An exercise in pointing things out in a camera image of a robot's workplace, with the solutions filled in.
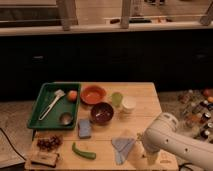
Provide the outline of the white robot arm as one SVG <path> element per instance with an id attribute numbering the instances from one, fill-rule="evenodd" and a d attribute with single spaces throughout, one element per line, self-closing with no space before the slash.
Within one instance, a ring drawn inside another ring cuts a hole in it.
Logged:
<path id="1" fill-rule="evenodd" d="M 213 171 L 213 144 L 178 134 L 178 125 L 174 115 L 161 113 L 142 134 L 144 149 L 151 154 L 163 149 L 206 171 Z"/>

